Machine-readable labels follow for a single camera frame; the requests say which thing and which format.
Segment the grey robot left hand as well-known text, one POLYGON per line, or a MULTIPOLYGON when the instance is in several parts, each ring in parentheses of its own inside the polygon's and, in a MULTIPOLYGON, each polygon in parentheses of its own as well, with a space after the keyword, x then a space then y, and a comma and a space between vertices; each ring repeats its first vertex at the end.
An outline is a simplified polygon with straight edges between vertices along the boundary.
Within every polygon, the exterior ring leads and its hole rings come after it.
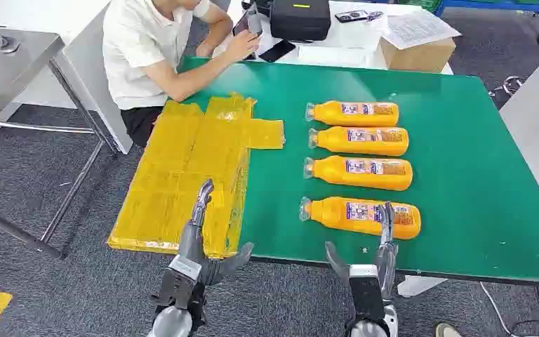
POLYGON ((250 260, 254 248, 252 242, 247 242, 242 246, 240 252, 229 258, 213 260, 207 257, 204 252, 203 225, 213 189, 214 185, 211 179, 205 180, 200 187, 191 218, 183 227, 178 249, 178 254, 181 257, 201 266, 198 281, 206 286, 217 284, 224 277, 234 274, 237 269, 250 260))

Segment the person's right hand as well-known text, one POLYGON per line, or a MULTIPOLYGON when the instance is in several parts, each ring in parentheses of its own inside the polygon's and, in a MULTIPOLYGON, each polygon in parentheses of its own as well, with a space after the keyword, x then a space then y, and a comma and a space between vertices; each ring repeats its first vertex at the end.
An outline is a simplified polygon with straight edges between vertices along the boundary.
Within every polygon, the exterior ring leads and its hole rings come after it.
POLYGON ((242 30, 229 42, 223 55, 230 62, 244 60, 255 53, 259 47, 259 42, 260 39, 257 33, 250 32, 247 29, 242 30))

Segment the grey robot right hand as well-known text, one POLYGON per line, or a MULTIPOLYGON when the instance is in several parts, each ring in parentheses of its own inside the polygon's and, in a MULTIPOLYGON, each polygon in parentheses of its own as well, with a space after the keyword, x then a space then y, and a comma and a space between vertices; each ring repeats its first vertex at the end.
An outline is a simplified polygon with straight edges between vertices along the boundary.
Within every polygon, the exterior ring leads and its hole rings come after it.
MULTIPOLYGON (((393 285, 395 279, 396 259, 398 246, 393 237, 394 208, 392 203, 386 201, 378 206, 378 214, 381 215, 382 232, 380 244, 375 254, 380 294, 384 301, 393 299, 393 285)), ((350 278, 351 265, 348 265, 339 255, 332 242, 325 242, 326 259, 336 274, 345 282, 350 278)))

